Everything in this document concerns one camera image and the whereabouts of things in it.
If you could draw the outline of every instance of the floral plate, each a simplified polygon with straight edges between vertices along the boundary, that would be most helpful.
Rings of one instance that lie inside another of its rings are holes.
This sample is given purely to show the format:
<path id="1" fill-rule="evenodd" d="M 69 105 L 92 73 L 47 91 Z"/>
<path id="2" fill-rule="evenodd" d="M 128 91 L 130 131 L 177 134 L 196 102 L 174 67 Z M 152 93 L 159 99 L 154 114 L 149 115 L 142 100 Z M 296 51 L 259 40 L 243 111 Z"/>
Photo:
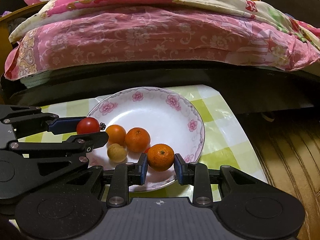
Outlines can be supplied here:
<path id="1" fill-rule="evenodd" d="M 142 127 L 150 134 L 151 146 L 167 144 L 186 162 L 197 161 L 203 148 L 204 124 L 198 111 L 187 99 L 170 90 L 156 87 L 123 90 L 97 104 L 88 117 L 96 118 L 107 127 L 121 125 L 127 132 Z M 117 165 L 109 160 L 106 147 L 95 149 L 87 157 L 89 166 L 101 165 L 111 170 Z M 140 154 L 129 152 L 124 162 L 137 162 L 139 157 Z M 129 191 L 160 189 L 175 179 L 173 166 L 163 172 L 149 167 L 145 184 L 130 186 Z"/>

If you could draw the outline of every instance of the wooden floor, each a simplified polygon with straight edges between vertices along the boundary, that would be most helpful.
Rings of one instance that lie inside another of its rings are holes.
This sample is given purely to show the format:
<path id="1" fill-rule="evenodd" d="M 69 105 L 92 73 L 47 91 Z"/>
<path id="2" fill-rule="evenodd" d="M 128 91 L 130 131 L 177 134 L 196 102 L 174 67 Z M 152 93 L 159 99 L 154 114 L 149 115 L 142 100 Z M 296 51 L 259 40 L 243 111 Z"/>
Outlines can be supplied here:
<path id="1" fill-rule="evenodd" d="M 320 118 L 314 110 L 237 116 L 268 181 L 306 210 L 300 240 L 320 239 Z"/>

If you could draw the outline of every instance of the checkered tablecloth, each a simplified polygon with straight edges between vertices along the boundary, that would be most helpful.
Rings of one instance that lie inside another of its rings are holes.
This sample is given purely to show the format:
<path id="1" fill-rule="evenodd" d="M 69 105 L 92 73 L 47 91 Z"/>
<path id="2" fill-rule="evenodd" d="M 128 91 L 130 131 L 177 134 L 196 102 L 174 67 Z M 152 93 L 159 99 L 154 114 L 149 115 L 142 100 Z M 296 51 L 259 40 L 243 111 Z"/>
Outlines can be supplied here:
<path id="1" fill-rule="evenodd" d="M 257 156 L 229 106 L 215 89 L 199 85 L 167 88 L 188 99 L 198 110 L 205 128 L 204 148 L 199 161 L 210 169 L 219 169 L 221 165 L 231 165 L 264 182 L 267 182 Z M 43 112 L 58 114 L 60 117 L 86 116 L 89 111 L 108 96 L 71 101 L 42 107 Z M 25 142 L 61 142 L 72 134 L 53 135 L 39 133 L 19 141 Z M 144 193 L 130 193 L 139 197 L 188 196 L 192 199 L 193 186 L 180 186 L 177 182 L 168 187 Z M 212 185 L 214 201 L 220 200 L 217 185 Z"/>

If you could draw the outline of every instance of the red print on blanket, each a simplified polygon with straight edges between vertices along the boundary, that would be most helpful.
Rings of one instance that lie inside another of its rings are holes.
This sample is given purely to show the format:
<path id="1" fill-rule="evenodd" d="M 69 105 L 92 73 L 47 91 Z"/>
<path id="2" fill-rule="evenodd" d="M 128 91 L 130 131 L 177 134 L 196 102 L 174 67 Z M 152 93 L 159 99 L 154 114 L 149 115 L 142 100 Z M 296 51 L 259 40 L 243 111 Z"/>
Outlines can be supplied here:
<path id="1" fill-rule="evenodd" d="M 257 5 L 253 1 L 246 0 L 247 6 L 246 9 L 251 12 L 257 12 Z"/>

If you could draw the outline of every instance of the pink flower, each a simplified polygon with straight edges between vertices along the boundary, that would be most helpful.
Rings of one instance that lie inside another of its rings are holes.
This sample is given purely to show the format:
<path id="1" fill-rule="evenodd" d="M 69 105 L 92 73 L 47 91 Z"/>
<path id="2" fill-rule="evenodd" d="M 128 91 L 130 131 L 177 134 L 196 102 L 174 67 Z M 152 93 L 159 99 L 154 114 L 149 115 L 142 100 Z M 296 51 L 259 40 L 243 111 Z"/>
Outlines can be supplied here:
<path id="1" fill-rule="evenodd" d="M 143 93 L 137 91 L 132 95 L 133 101 L 141 101 L 143 99 Z"/>
<path id="2" fill-rule="evenodd" d="M 194 157 L 194 154 L 189 154 L 184 158 L 184 161 L 186 163 L 189 163 L 189 162 L 191 162 L 193 160 L 193 157 Z"/>
<path id="3" fill-rule="evenodd" d="M 193 132 L 194 130 L 197 129 L 197 121 L 195 120 L 191 120 L 189 123 L 188 123 L 188 127 L 189 127 L 189 131 L 190 132 Z"/>
<path id="4" fill-rule="evenodd" d="M 170 105 L 172 108 L 175 108 L 177 111 L 181 110 L 178 96 L 168 95 L 166 102 L 168 105 Z"/>
<path id="5" fill-rule="evenodd" d="M 107 113 L 112 112 L 112 110 L 115 109 L 117 106 L 117 103 L 110 103 L 106 101 L 103 102 L 102 105 L 99 107 L 99 111 L 102 113 L 102 115 L 106 115 Z"/>

